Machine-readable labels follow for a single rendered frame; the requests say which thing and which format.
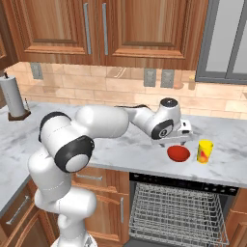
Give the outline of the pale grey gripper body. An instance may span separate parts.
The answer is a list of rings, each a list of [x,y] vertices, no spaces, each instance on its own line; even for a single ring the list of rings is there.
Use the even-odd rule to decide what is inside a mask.
[[[183,131],[174,131],[170,135],[166,136],[165,138],[159,139],[159,140],[152,140],[151,142],[154,145],[162,144],[176,144],[176,143],[182,143],[183,141],[190,141],[191,140],[191,133],[187,130]]]

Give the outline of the red bowl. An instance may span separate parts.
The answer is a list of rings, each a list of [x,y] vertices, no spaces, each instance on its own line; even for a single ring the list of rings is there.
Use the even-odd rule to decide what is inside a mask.
[[[168,156],[176,162],[184,162],[190,157],[190,151],[184,146],[171,146],[167,149]]]

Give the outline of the yellow cup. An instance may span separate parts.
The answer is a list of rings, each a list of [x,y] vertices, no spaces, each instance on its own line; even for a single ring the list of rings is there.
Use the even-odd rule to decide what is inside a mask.
[[[207,139],[201,139],[199,141],[197,161],[206,164],[209,160],[213,149],[213,143]]]

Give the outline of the black dishwasher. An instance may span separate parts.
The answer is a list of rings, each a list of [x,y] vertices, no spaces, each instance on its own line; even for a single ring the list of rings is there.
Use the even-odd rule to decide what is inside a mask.
[[[187,190],[194,190],[206,193],[217,194],[220,199],[220,204],[223,211],[224,221],[226,220],[228,210],[230,209],[231,202],[233,201],[234,196],[237,194],[238,189],[234,186],[228,185],[218,185],[206,182],[199,182],[199,181],[192,181],[192,180],[184,180],[178,178],[164,178],[159,176],[151,176],[151,175],[144,175],[138,173],[131,173],[129,175],[130,180],[130,206],[132,208],[135,188],[138,182],[147,183],[147,184],[154,184],[154,185],[161,185],[161,186],[168,186],[168,187],[177,187]],[[165,245],[167,247],[177,247],[174,245],[164,244],[164,243],[154,243],[152,241],[147,241],[154,245],[160,244]]]

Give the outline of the wooden base cupboard beside dishwasher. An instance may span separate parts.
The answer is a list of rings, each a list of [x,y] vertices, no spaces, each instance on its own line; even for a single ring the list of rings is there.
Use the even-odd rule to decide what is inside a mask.
[[[247,188],[238,190],[226,220],[228,247],[247,247]]]

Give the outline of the wooden corner base cupboard door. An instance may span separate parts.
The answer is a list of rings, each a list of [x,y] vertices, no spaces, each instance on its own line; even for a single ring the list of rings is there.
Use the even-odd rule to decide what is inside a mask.
[[[56,220],[54,213],[30,206],[16,223],[3,223],[7,239],[0,241],[0,247],[51,247],[59,236]]]

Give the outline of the small tan jar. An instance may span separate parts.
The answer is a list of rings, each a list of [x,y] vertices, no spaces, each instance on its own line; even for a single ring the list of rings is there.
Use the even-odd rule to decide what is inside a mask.
[[[189,76],[188,89],[191,91],[194,91],[195,87],[196,87],[195,75],[190,75]]]

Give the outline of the grey framed window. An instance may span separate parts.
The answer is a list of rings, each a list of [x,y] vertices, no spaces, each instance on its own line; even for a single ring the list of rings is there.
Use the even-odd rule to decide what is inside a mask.
[[[195,80],[247,85],[247,0],[208,0]]]

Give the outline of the paper towel roll on holder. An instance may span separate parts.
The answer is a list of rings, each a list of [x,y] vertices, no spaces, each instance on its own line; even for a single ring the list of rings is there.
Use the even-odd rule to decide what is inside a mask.
[[[26,119],[31,112],[24,108],[16,78],[5,72],[4,75],[0,77],[0,86],[9,109],[8,120],[11,122]]]

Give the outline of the wooden corner drawer front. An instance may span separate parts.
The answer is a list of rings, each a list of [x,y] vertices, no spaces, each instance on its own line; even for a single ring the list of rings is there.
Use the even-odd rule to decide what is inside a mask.
[[[7,209],[4,211],[4,214],[0,217],[0,226],[7,236],[10,236],[14,231],[15,227],[18,225],[28,208],[33,202],[33,197],[36,192],[37,186],[30,179],[26,185],[20,189],[16,197],[12,202],[7,205]],[[10,220],[21,203],[25,200],[25,195],[30,197],[30,200],[27,202],[25,207],[20,211],[18,216],[15,218],[14,222],[11,225],[7,225],[6,222]]]

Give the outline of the grey wall socket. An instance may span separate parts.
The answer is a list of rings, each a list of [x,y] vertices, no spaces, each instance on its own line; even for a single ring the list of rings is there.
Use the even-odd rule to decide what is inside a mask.
[[[172,69],[163,69],[161,73],[161,88],[174,87],[174,71]]]
[[[42,70],[41,70],[41,64],[40,63],[32,62],[30,64],[30,67],[31,67],[31,71],[32,71],[32,74],[33,74],[33,78],[34,79],[43,80]]]
[[[154,87],[156,83],[156,69],[144,69],[144,86]]]

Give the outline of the wooden wall cupboard door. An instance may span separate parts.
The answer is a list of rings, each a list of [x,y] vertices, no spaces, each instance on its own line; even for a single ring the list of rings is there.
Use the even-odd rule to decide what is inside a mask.
[[[102,3],[106,3],[108,56]],[[194,70],[208,0],[96,0],[100,63],[107,67]]]
[[[96,0],[2,0],[19,62],[99,63]],[[92,55],[83,4],[88,3]]]

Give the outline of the wooden corner wall cupboard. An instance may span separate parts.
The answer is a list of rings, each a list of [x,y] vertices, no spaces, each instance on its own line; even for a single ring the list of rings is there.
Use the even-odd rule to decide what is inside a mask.
[[[0,70],[18,62],[8,19],[0,0]]]

